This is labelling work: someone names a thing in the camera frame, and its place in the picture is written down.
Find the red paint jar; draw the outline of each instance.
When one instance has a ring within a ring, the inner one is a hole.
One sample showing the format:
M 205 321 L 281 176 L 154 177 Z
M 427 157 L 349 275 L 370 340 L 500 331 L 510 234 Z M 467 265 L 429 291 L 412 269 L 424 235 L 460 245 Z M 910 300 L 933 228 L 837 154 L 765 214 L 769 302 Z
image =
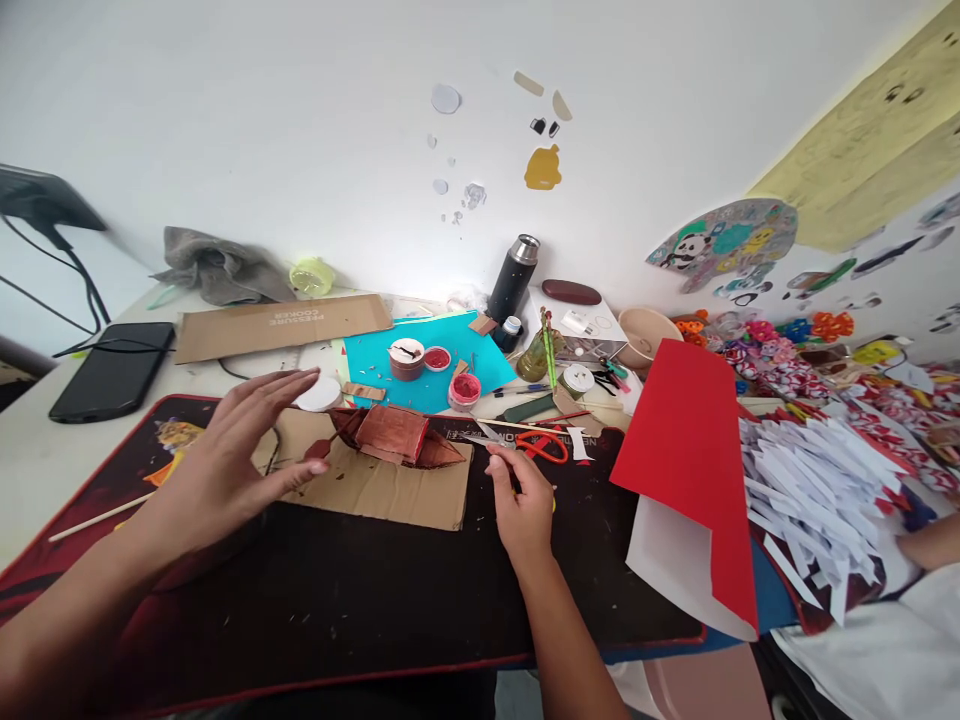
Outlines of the red paint jar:
M 447 402 L 457 412 L 470 412 L 480 399 L 480 378 L 470 373 L 460 373 L 450 382 Z
M 450 352 L 446 348 L 442 348 L 439 345 L 434 345 L 433 347 L 427 348 L 426 355 L 423 356 L 423 361 L 427 366 L 427 370 L 431 372 L 443 372 L 448 367 L 450 367 L 450 361 L 453 358 L 450 356 Z
M 400 338 L 390 345 L 390 372 L 400 382 L 413 382 L 423 374 L 423 344 L 413 338 Z

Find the desk mat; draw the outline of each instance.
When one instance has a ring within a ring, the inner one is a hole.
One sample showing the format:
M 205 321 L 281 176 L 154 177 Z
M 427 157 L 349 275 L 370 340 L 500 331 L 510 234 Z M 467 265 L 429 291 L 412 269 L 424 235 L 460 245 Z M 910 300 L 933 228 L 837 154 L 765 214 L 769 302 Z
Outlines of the desk mat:
M 143 477 L 171 458 L 157 442 L 158 423 L 205 426 L 217 402 L 171 395 L 153 407 L 0 576 L 0 624 L 133 511 L 57 543 L 50 535 L 152 489 Z M 448 437 L 476 434 L 461 418 L 430 423 Z M 700 643 L 704 626 L 624 564 L 637 496 L 607 479 L 622 441 L 607 428 L 588 448 L 592 463 L 536 460 L 557 486 L 554 554 L 602 651 Z M 87 712 L 154 715 L 348 680 L 530 661 L 530 627 L 497 534 L 486 459 L 478 448 L 459 532 L 274 503 L 233 557 L 143 602 Z

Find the table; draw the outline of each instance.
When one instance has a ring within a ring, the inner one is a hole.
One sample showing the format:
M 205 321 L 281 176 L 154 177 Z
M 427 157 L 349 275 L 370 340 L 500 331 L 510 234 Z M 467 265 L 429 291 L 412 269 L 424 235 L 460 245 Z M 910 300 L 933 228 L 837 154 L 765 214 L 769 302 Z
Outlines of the table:
M 148 310 L 163 292 L 157 285 L 123 312 L 116 322 L 173 322 L 181 313 L 213 309 L 196 292 L 183 293 L 155 310 Z M 335 288 L 330 297 L 355 292 Z M 394 317 L 424 316 L 424 309 L 444 312 L 439 303 L 384 295 Z M 279 370 L 288 351 L 251 353 L 226 360 L 240 375 L 255 376 Z M 30 392 L 0 413 L 0 567 L 5 568 L 97 469 L 103 459 L 126 437 L 144 414 L 160 398 L 173 393 L 222 397 L 240 380 L 223 371 L 216 361 L 174 365 L 168 360 L 157 374 L 141 410 L 126 417 L 89 425 L 60 425 L 47 418 L 47 412 L 82 363 L 65 358 L 63 362 Z M 336 357 L 329 343 L 304 347 L 300 367 L 317 365 L 331 376 Z M 604 403 L 609 398 L 599 388 L 591 392 L 591 401 Z M 494 398 L 484 396 L 475 406 L 481 417 L 495 417 L 507 407 L 530 399 L 520 395 Z M 608 425 L 625 429 L 629 418 L 621 412 L 598 410 Z

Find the gray cloth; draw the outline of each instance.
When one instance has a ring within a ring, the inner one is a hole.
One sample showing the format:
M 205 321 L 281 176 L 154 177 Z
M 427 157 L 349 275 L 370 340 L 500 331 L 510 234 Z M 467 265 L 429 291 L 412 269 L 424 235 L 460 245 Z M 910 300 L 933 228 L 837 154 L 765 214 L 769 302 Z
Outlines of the gray cloth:
M 167 226 L 163 259 L 172 269 L 151 277 L 185 288 L 199 285 L 200 297 L 211 305 L 297 299 L 283 274 L 259 250 L 230 240 Z

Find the smartphone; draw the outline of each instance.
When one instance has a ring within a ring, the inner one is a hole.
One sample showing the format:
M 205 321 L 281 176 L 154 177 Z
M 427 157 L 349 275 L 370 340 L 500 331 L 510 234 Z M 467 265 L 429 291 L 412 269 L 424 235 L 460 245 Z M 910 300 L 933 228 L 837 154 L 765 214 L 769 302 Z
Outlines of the smartphone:
M 90 350 L 54 403 L 50 419 L 60 423 L 91 423 L 135 412 L 143 405 L 173 338 L 172 323 L 111 325 L 97 342 L 112 340 L 108 345 L 110 350 L 138 352 Z

